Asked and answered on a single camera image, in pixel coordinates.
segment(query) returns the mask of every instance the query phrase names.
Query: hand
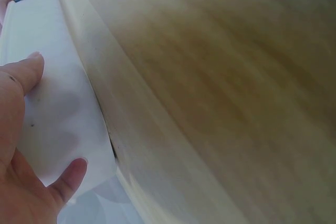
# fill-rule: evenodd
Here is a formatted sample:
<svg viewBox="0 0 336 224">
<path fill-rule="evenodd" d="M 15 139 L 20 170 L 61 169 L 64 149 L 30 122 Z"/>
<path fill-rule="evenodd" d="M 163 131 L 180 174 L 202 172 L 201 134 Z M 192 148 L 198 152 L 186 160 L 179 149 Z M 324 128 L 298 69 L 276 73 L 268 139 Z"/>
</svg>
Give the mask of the hand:
<svg viewBox="0 0 336 224">
<path fill-rule="evenodd" d="M 43 68 L 39 53 L 0 67 L 0 223 L 55 224 L 86 173 L 86 161 L 76 159 L 45 187 L 16 148 L 25 114 L 24 95 L 39 83 Z"/>
</svg>

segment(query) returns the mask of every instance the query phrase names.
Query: wooden surface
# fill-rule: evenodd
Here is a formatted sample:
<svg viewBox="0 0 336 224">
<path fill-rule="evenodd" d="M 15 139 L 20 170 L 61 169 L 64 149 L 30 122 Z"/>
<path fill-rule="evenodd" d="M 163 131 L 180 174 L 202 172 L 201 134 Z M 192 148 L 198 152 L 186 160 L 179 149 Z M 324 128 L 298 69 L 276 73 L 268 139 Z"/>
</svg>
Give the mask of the wooden surface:
<svg viewBox="0 0 336 224">
<path fill-rule="evenodd" d="M 60 0 L 146 223 L 336 223 L 336 0 Z"/>
</svg>

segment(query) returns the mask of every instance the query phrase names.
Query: white paper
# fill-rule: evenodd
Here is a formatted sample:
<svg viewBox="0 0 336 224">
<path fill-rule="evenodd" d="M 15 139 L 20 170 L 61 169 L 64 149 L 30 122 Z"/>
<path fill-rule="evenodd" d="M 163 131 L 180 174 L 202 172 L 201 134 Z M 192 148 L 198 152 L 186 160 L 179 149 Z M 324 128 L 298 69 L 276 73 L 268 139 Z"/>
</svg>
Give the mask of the white paper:
<svg viewBox="0 0 336 224">
<path fill-rule="evenodd" d="M 45 58 L 42 81 L 26 97 L 18 145 L 41 181 L 49 185 L 77 157 L 89 165 L 74 198 L 114 175 L 106 125 L 58 0 L 11 2 L 0 49 L 2 65 L 34 51 Z"/>
</svg>

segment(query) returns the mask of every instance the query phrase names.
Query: white surface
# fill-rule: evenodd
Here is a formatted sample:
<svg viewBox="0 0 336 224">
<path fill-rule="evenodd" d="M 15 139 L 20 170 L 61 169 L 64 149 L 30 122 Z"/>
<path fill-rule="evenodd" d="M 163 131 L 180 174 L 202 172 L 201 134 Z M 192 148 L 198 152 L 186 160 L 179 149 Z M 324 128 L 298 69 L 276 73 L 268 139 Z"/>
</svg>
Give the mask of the white surface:
<svg viewBox="0 0 336 224">
<path fill-rule="evenodd" d="M 77 157 L 89 165 L 75 196 L 115 174 L 108 132 L 58 0 L 11 2 L 0 49 L 2 65 L 34 51 L 45 57 L 42 81 L 26 97 L 18 146 L 42 182 L 52 183 Z"/>
<path fill-rule="evenodd" d="M 79 196 L 76 203 L 65 207 L 58 224 L 143 224 L 118 178 Z"/>
</svg>

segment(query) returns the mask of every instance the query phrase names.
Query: wood grain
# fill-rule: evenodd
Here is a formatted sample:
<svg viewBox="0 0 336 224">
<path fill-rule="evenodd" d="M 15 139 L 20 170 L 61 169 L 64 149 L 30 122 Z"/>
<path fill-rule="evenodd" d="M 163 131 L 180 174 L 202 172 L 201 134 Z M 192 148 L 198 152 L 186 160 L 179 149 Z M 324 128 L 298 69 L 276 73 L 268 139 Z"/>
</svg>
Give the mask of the wood grain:
<svg viewBox="0 0 336 224">
<path fill-rule="evenodd" d="M 336 0 L 61 0 L 146 223 L 336 222 Z"/>
</svg>

